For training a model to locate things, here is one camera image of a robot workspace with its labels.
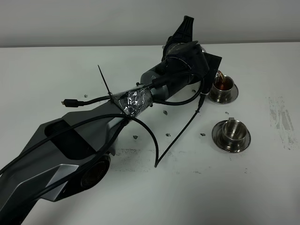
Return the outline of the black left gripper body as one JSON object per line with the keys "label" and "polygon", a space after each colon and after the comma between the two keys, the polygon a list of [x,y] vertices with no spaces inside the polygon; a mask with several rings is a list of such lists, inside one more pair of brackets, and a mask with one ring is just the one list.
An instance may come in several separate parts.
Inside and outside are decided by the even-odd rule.
{"label": "black left gripper body", "polygon": [[205,77],[210,69],[198,41],[166,45],[162,61],[171,58],[183,61],[190,70],[199,73],[201,77]]}

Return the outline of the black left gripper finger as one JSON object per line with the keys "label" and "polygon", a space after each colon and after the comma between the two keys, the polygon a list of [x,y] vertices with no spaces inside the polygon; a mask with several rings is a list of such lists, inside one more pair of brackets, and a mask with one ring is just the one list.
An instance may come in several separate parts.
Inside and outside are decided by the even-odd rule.
{"label": "black left gripper finger", "polygon": [[179,28],[172,36],[168,38],[166,43],[172,44],[191,42],[193,40],[193,23],[194,18],[185,15]]}

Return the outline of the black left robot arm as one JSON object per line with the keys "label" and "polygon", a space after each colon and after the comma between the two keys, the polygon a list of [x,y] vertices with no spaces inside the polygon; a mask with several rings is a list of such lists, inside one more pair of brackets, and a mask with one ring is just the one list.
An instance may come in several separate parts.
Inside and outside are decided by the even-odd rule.
{"label": "black left robot arm", "polygon": [[101,97],[102,105],[69,112],[39,126],[21,154],[0,171],[0,222],[19,225],[38,200],[58,201],[98,184],[115,154],[122,129],[185,86],[203,89],[209,66],[185,16],[163,49],[161,62],[130,90]]}

